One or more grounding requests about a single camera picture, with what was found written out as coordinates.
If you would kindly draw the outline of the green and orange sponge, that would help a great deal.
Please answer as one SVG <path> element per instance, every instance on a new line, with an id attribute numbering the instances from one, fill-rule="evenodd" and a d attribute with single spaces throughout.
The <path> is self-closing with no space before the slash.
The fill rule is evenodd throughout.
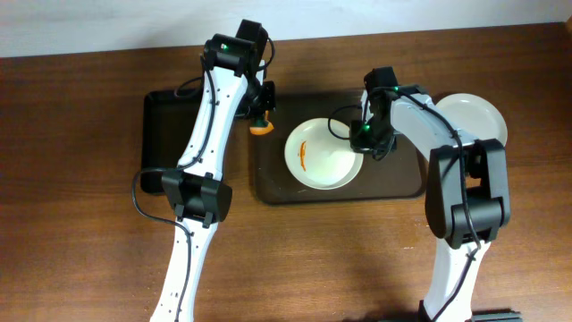
<path id="1" fill-rule="evenodd" d="M 262 115 L 252 120 L 249 132 L 255 136 L 263 136 L 274 130 L 273 124 L 268 120 L 268 115 Z"/>

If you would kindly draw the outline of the white plate with stain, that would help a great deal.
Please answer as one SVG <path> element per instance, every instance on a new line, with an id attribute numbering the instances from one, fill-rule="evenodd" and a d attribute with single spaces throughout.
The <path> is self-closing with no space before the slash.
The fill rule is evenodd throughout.
<path id="1" fill-rule="evenodd" d="M 436 107 L 449 120 L 478 139 L 497 139 L 506 146 L 508 128 L 505 119 L 486 99 L 473 94 L 458 93 L 442 98 Z"/>

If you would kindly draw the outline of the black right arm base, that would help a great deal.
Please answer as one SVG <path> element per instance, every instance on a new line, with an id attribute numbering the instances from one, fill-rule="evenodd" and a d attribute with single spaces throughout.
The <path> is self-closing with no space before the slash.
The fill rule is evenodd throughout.
<path id="1" fill-rule="evenodd" d="M 425 312 L 423 302 L 420 302 L 416 321 L 429 322 L 431 319 Z M 468 322 L 523 322 L 520 312 L 510 309 L 489 310 L 473 313 Z"/>

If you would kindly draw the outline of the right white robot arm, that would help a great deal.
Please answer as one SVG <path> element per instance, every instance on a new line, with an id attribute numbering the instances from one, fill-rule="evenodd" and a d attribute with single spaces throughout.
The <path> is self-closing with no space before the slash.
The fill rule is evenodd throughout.
<path id="1" fill-rule="evenodd" d="M 382 160 L 402 135 L 428 162 L 425 217 L 436 253 L 417 320 L 521 320 L 521 314 L 510 309 L 471 309 L 484 254 L 510 218 L 503 144 L 480 139 L 450 121 L 422 87 L 399 84 L 391 67 L 373 69 L 364 84 L 362 115 L 349 130 L 352 150 Z"/>

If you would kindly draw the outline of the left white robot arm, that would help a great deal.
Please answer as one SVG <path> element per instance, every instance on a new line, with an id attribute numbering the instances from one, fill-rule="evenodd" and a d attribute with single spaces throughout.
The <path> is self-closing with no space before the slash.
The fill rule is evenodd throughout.
<path id="1" fill-rule="evenodd" d="M 223 159 L 235 119 L 253 120 L 257 135 L 273 130 L 274 84 L 266 80 L 264 51 L 273 41 L 261 23 L 244 20 L 235 36 L 216 34 L 204 46 L 202 98 L 189 142 L 172 168 L 158 167 L 175 218 L 172 254 L 151 316 L 191 321 L 209 244 L 227 217 L 232 189 L 223 183 Z"/>

